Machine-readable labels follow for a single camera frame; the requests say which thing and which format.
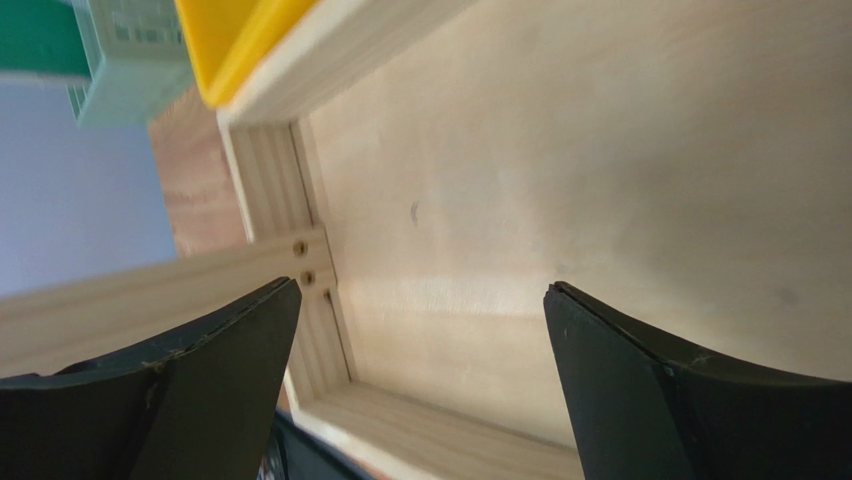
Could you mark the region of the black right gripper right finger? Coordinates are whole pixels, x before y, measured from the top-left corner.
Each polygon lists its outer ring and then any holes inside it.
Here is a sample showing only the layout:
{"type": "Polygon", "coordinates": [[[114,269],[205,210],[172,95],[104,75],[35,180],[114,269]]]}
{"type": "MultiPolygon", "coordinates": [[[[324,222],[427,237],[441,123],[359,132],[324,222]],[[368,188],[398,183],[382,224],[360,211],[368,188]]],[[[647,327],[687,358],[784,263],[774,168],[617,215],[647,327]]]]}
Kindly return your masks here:
{"type": "Polygon", "coordinates": [[[847,479],[851,386],[740,360],[565,282],[543,299],[589,479],[847,479]]]}

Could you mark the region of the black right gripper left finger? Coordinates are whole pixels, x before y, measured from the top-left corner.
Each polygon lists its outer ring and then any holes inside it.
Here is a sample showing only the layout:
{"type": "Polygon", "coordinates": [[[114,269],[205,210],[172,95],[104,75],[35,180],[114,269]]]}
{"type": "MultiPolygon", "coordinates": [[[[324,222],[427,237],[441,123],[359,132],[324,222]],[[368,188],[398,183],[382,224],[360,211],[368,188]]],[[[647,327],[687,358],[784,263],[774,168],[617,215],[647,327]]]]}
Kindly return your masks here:
{"type": "Polygon", "coordinates": [[[298,323],[276,279],[196,320],[52,375],[1,382],[5,479],[252,479],[298,323]]]}

